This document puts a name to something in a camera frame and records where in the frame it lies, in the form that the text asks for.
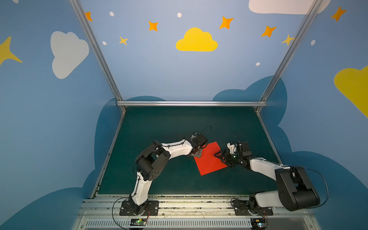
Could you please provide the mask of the red square paper sheet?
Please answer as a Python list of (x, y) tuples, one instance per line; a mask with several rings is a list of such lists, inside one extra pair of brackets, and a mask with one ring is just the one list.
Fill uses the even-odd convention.
[(218, 152), (221, 152), (221, 148), (217, 142), (213, 142), (202, 150), (200, 158), (194, 158), (201, 176), (227, 168), (227, 165), (214, 156)]

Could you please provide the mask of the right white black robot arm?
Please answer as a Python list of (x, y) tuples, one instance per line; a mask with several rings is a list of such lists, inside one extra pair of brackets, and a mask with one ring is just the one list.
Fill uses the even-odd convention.
[(260, 215), (269, 208), (288, 211), (312, 209), (321, 205), (320, 196), (302, 166), (287, 166), (252, 156), (250, 151), (221, 150), (214, 157), (229, 167), (237, 165), (276, 181), (277, 190), (252, 194), (247, 209)]

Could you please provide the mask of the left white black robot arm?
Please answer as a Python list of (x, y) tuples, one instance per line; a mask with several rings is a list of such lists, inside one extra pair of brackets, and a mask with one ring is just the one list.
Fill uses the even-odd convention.
[(135, 160), (137, 179), (128, 198), (133, 214), (144, 213), (152, 181), (162, 173), (169, 160), (179, 156), (196, 156), (207, 143), (208, 139), (202, 133), (194, 133), (190, 139), (174, 143), (154, 141), (142, 151)]

